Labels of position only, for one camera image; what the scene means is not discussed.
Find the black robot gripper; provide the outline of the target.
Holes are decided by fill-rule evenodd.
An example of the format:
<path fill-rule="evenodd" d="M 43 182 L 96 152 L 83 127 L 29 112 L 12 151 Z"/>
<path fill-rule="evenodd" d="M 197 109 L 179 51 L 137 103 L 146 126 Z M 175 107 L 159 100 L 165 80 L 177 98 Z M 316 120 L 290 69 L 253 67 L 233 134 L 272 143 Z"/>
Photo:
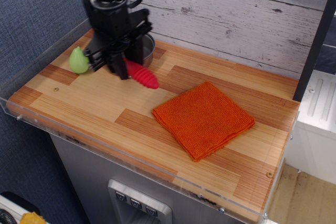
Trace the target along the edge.
<path fill-rule="evenodd" d="M 107 66 L 121 80 L 129 78 L 124 58 L 143 65 L 143 36 L 152 29 L 148 20 L 149 10 L 130 12 L 128 0 L 103 2 L 82 0 L 93 38 L 84 49 L 93 72 Z"/>

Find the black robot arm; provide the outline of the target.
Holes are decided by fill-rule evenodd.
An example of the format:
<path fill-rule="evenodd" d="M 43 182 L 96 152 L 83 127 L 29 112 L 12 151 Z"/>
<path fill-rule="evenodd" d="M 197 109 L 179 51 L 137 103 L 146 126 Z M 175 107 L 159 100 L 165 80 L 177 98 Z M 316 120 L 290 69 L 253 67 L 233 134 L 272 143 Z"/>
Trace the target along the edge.
<path fill-rule="evenodd" d="M 152 29 L 149 10 L 132 11 L 143 0 L 82 1 L 94 31 L 84 50 L 90 69 L 107 66 L 120 79 L 127 79 L 126 59 L 143 64 L 143 37 Z"/>

